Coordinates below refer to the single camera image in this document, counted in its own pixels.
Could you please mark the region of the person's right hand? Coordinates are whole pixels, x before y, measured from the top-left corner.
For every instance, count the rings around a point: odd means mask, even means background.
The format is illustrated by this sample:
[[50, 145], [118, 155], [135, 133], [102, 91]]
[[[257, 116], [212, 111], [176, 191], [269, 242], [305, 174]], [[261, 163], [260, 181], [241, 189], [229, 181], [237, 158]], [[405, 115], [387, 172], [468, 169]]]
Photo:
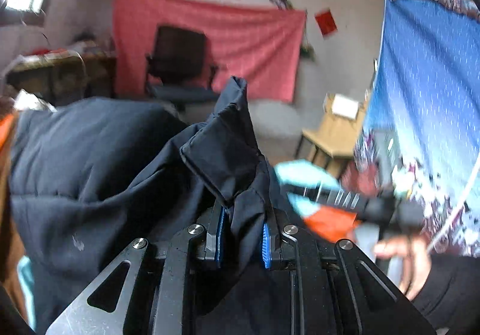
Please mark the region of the person's right hand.
[[419, 294], [430, 275], [431, 256], [422, 236], [394, 236], [373, 247], [377, 258], [402, 258], [403, 269], [399, 290], [410, 301]]

